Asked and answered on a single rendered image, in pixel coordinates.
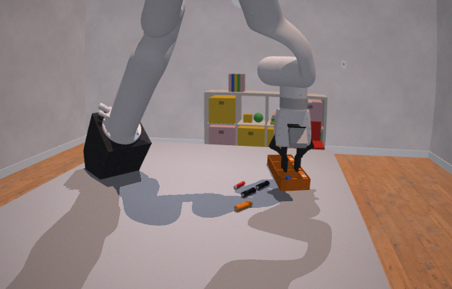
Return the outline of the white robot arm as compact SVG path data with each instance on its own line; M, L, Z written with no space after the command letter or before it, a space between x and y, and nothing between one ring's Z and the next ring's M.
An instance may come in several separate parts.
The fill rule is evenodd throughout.
M284 18L278 0L239 2L250 29L284 44L296 56L262 59L257 68L261 81L280 87L281 108L312 106L307 88L315 81L315 63L306 38ZM113 142L128 145L140 137L139 123L166 70L184 12L184 0L145 0L141 15L144 33L129 57L113 106L100 103L98 107L98 115L104 117L103 132ZM306 148L306 127L287 126L289 148Z

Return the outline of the black aa battery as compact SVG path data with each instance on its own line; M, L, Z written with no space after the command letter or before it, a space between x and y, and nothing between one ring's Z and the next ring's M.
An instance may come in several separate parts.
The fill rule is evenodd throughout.
M256 189L260 190L260 189L262 189L262 188L264 188L264 187L266 187L268 185L270 185L270 181L269 180L264 181L263 183L260 183L260 184L256 185Z
M252 187L251 189L248 189L246 191L241 192L241 196L242 197L246 197L246 196L248 196L248 195L250 195L250 194L252 194L252 193L254 193L256 191L257 191L256 187Z

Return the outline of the orange battery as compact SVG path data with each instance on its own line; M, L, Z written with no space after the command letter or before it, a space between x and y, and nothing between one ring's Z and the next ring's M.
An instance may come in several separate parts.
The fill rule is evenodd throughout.
M242 210L242 209L245 209L245 208L247 208L247 207L250 207L250 206L252 206L252 205L253 205L253 202L252 202L251 200L249 200L249 201L246 201L246 202L241 203L241 204L239 204L239 205L236 205L236 206L234 207L234 210L235 210L236 212L238 212L238 211L240 211L240 210Z

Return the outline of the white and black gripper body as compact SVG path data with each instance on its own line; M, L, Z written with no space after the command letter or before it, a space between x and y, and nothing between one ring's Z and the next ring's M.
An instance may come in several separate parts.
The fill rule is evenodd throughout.
M287 124L298 124L307 128L307 146L311 143L311 119L309 110L292 110L277 108L274 119L275 142L277 146L289 147Z

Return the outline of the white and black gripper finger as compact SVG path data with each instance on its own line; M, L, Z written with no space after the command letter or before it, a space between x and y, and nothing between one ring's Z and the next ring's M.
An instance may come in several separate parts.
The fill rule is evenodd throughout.
M301 158L303 157L303 155L314 148L313 142L311 140L311 143L309 146L307 146L306 148L299 148L299 152L298 152L298 148L296 149L296 155L294 157L294 170L296 172L299 171L299 168L301 167Z
M272 141L269 144L269 147L275 151L277 151L281 156L282 156L282 160L281 160L281 168L283 168L284 172L288 171L288 158L287 158L287 147L278 147L276 146L276 142L275 142L275 135L272 139Z

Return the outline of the red battery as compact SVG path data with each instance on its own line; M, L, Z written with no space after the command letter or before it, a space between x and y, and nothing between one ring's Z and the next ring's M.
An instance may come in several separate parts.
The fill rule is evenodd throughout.
M234 189L237 189L237 188L239 188L239 187L241 187L241 186L243 186L243 185L245 185L245 182L244 182L244 181L242 181L242 182L240 182L239 184L235 185L235 186L234 186Z

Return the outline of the orange rack of three bins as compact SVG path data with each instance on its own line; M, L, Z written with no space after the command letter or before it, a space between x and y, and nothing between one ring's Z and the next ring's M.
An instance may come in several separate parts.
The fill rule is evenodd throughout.
M281 162L278 162L281 161L281 158L282 156L279 154L268 154L267 156L267 165L280 191L309 190L311 179L303 168L300 167L299 172L295 172L294 162L288 162L288 171L284 172ZM291 179L286 179L286 176L290 176Z

